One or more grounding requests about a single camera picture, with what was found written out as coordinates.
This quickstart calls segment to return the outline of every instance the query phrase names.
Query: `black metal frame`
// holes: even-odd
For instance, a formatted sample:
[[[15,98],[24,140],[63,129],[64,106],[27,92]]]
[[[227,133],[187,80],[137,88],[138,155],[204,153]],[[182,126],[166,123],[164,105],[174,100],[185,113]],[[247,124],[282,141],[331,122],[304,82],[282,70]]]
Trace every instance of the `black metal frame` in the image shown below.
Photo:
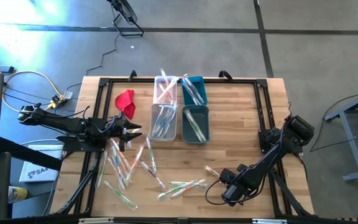
[[[107,89],[106,101],[104,102],[103,119],[107,119],[107,117],[108,117],[108,109],[109,109],[109,104],[111,101],[112,86],[114,83],[127,83],[127,82],[130,82],[130,83],[153,83],[154,82],[154,78],[134,78],[136,76],[137,76],[136,72],[132,71],[129,78],[100,78],[98,93],[96,95],[95,107],[94,107],[94,111],[93,111],[93,116],[97,117],[97,115],[98,115],[100,103],[101,103],[102,91],[105,86],[108,89]],[[266,101],[267,116],[268,116],[270,128],[273,128],[275,126],[274,117],[273,117],[273,109],[272,109],[272,104],[270,102],[269,89],[268,89],[266,79],[238,79],[238,80],[235,80],[230,76],[230,74],[228,74],[224,70],[220,71],[218,77],[220,77],[220,78],[226,77],[226,78],[225,79],[204,78],[204,83],[231,83],[231,84],[251,84],[251,85],[253,85],[254,92],[255,92],[255,100],[256,100],[256,104],[257,104],[260,129],[266,130],[265,120],[264,120],[264,112],[262,109],[262,102],[261,102],[261,97],[260,97],[260,88],[262,88],[263,92],[264,92],[264,98]],[[84,176],[86,175],[86,172],[88,170],[89,161],[90,161],[89,154],[90,154],[90,152],[86,152],[86,154],[85,154],[83,168],[82,168],[81,176],[80,176],[81,177],[80,182],[82,181],[82,179],[84,178]],[[99,160],[100,152],[97,152],[96,155],[98,157],[97,159]],[[284,175],[282,161],[280,161],[278,164],[279,164],[277,167],[278,168],[278,176],[281,177],[281,179],[285,183],[285,175]],[[268,179],[269,179],[270,183],[274,183],[274,178],[271,174],[268,175]],[[91,188],[89,190],[88,202],[87,202],[87,206],[86,206],[87,208],[85,210],[85,212],[89,213],[89,214],[91,213],[91,209],[92,209],[91,203],[93,202],[94,183],[95,182],[96,182],[96,176],[94,176],[91,181]],[[271,184],[270,193],[272,195],[274,214],[275,214],[275,216],[281,215],[282,212],[281,212],[279,204],[278,204],[277,190],[276,190],[275,184]],[[82,199],[82,196],[79,197],[79,199],[77,200],[77,202],[75,204],[74,213],[80,212],[81,199]],[[285,202],[284,205],[285,205],[285,211],[286,211],[285,213],[287,215],[291,215],[292,214],[291,206],[286,198],[284,198],[284,202]]]

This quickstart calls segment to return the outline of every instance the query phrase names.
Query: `concrete floor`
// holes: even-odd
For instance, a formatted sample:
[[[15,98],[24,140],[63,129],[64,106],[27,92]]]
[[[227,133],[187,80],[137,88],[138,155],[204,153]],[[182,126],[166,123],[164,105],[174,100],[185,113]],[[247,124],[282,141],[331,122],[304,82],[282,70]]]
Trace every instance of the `concrete floor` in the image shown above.
[[[257,29],[251,0],[129,0],[143,27]],[[358,30],[357,0],[259,0],[266,29]],[[111,27],[105,0],[0,0],[0,65],[47,74],[64,91],[85,71],[98,66],[114,48],[116,32],[20,31],[2,23]],[[318,131],[324,112],[337,100],[358,93],[358,35],[267,35],[274,77],[284,78],[293,114]],[[118,38],[117,52],[105,55],[103,68],[89,75],[216,76],[222,69],[234,77],[267,77],[259,34],[148,32],[144,38]],[[15,77],[11,86],[46,97],[53,89],[35,75]],[[72,89],[76,94],[78,88]],[[35,98],[12,93],[29,101]],[[15,108],[23,102],[8,99]],[[75,102],[68,106],[75,107]],[[58,110],[59,114],[70,114]],[[17,113],[2,106],[0,136],[15,142],[54,138],[42,127],[23,126]],[[325,124],[317,146],[343,141],[342,125]],[[348,144],[307,153],[309,187],[315,213],[322,217],[358,217],[358,181],[342,175],[357,167]],[[12,161],[12,185],[41,195],[14,205],[14,217],[40,215],[51,183],[19,184],[22,161]]]

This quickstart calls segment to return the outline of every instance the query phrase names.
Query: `box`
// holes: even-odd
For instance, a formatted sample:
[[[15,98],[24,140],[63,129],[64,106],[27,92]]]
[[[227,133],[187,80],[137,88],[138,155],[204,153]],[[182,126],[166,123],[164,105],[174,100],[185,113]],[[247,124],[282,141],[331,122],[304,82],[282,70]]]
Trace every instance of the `box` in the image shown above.
[[[189,109],[191,115],[194,117],[194,120],[200,127],[201,132],[204,134],[206,142],[201,142],[198,139],[196,133],[190,125],[190,122],[187,120],[187,117],[184,113],[185,109]],[[183,107],[181,119],[181,136],[185,143],[205,144],[211,139],[209,135],[208,113],[209,109],[205,105],[187,105]]]
[[[201,76],[197,77],[188,77],[189,81],[196,87],[198,93],[200,93],[200,96],[204,100],[203,105],[208,104],[208,100],[206,98],[206,92],[205,92],[205,85],[204,85],[204,79]],[[185,105],[194,105],[193,99],[191,99],[191,96],[188,94],[186,88],[183,86],[183,79],[180,80],[181,88],[183,90],[183,100],[185,101]]]
[[[168,82],[170,83],[173,78],[175,78],[175,77],[174,76],[167,76]],[[163,93],[163,90],[161,89],[160,84],[162,85],[162,87],[164,89],[167,87],[167,84],[165,83],[164,77],[163,76],[156,76],[154,78],[153,103],[171,104],[171,101],[169,100],[168,97],[164,101],[157,102],[158,97]],[[170,91],[171,91],[171,93],[173,95],[173,100],[176,102],[177,101],[177,84],[175,84],[170,89]]]
[[[150,119],[150,129],[149,129],[149,133],[148,133],[148,137],[150,138],[150,140],[152,141],[173,141],[177,135],[177,108],[175,110],[175,115],[172,119],[172,122],[170,123],[170,126],[168,128],[168,132],[167,135],[164,137],[163,134],[161,135],[160,138],[152,138],[151,134],[155,125],[155,122],[158,118],[158,115],[161,112],[161,108],[163,107],[163,114],[165,114],[168,109],[169,109],[169,105],[163,105],[163,104],[153,104],[152,105],[152,111],[151,111],[151,119]]]

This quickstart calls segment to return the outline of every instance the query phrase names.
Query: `wooden table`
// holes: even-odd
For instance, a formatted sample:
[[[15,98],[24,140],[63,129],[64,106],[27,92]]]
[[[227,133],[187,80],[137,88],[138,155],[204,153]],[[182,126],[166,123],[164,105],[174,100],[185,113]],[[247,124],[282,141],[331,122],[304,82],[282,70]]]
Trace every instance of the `wooden table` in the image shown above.
[[[84,77],[81,86],[76,112],[91,107],[86,116],[91,116],[98,90],[100,77]],[[273,108],[275,123],[278,127],[283,124],[283,119],[288,115],[288,99],[285,85],[281,78],[268,78],[268,89]],[[109,107],[109,116],[118,114],[114,104],[115,98],[125,90],[134,90],[134,103],[136,111],[133,123],[142,126],[143,135],[133,140],[133,149],[126,149],[125,156],[132,162],[140,144],[145,142],[145,135],[150,126],[150,108],[153,101],[152,83],[115,83],[112,88],[112,97]],[[99,117],[103,112],[104,91]],[[153,142],[155,160],[157,163],[157,175],[168,185],[168,181],[190,181],[206,179],[207,183],[216,180],[204,170],[209,165],[216,171],[223,168],[235,168],[240,164],[255,164],[261,157],[257,130],[259,119],[255,104],[254,88],[249,84],[206,83],[209,108],[209,126],[211,141],[205,145],[189,145],[181,139],[181,113],[178,113],[177,136],[174,142]],[[178,111],[183,108],[183,95],[178,88]],[[55,196],[53,198],[51,212],[56,212],[69,199],[77,188],[84,153],[76,152],[66,158],[60,171]],[[147,148],[142,158],[150,164]],[[304,206],[313,213],[313,207],[309,195],[308,184],[302,164],[293,155],[283,158],[285,175],[289,189]],[[103,179],[117,187],[113,169],[106,164]],[[274,217],[272,199],[269,189],[269,181],[266,179],[262,193],[247,201],[244,206],[229,207],[228,205],[211,205],[204,199],[205,189],[197,188],[185,193],[182,197],[158,201],[156,196],[161,193],[161,188],[151,176],[142,168],[135,170],[134,183],[129,186],[125,195],[139,207],[136,211],[130,211],[109,188],[102,184],[96,189],[92,216],[109,217],[203,217],[203,218],[272,218]],[[83,197],[84,209],[88,196],[88,187]],[[221,202],[220,194],[224,192],[224,186],[217,184],[209,191],[210,200]],[[282,193],[277,186],[280,208],[283,209]]]

